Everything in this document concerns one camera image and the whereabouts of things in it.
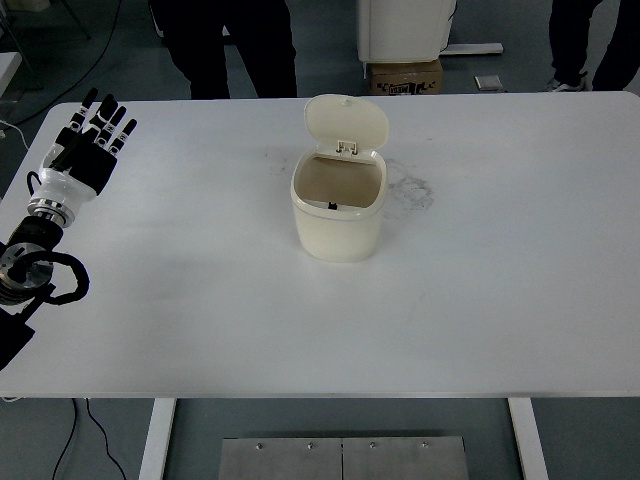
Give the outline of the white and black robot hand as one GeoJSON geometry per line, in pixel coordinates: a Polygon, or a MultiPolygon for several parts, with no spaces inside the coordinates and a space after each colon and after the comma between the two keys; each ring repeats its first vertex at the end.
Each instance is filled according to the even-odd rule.
{"type": "Polygon", "coordinates": [[[88,91],[43,158],[35,174],[38,185],[30,188],[31,216],[69,226],[81,207],[106,187],[137,120],[123,123],[127,108],[111,94],[91,112],[97,96],[97,89],[88,91]]]}

